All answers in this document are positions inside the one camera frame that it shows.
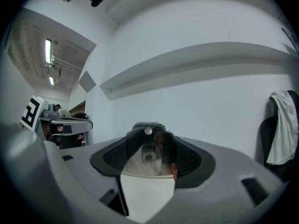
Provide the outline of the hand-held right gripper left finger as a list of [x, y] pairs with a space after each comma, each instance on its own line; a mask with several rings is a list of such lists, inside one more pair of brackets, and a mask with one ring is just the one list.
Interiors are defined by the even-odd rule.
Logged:
[[49, 224], [128, 222], [93, 196], [51, 142], [17, 126], [0, 126], [0, 161], [25, 205]]

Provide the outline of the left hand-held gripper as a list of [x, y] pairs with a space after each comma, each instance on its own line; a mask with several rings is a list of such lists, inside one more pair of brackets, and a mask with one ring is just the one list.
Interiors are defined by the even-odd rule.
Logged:
[[[69, 117], [67, 111], [58, 112], [57, 105], [48, 103], [36, 95], [30, 99], [21, 118], [21, 124], [35, 132], [42, 140], [55, 143], [59, 149], [81, 146], [85, 134], [93, 128], [87, 114], [79, 113], [75, 117]], [[63, 132], [46, 140], [42, 124], [63, 125]]]

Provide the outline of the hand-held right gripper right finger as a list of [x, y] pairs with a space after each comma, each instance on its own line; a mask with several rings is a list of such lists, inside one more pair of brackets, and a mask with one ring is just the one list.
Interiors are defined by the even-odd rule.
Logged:
[[176, 137], [177, 180], [152, 224], [253, 224], [285, 185], [260, 163], [234, 149]]

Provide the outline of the person's left hand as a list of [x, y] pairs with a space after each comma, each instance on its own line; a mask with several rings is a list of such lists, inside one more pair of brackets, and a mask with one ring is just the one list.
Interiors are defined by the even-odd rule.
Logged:
[[63, 125], [42, 124], [42, 128], [46, 140], [50, 140], [53, 135], [63, 132]]

